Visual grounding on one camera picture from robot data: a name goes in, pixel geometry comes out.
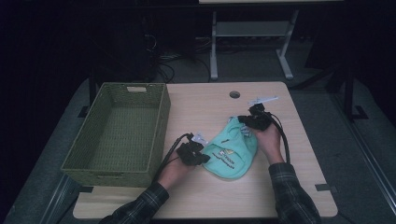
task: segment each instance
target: checkered sleeve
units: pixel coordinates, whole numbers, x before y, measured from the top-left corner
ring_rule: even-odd
[[[292,165],[282,162],[269,167],[279,223],[321,223],[311,197],[300,186]]]
[[[153,183],[133,202],[118,208],[111,216],[103,218],[100,224],[144,224],[169,198],[166,189],[159,183]]]

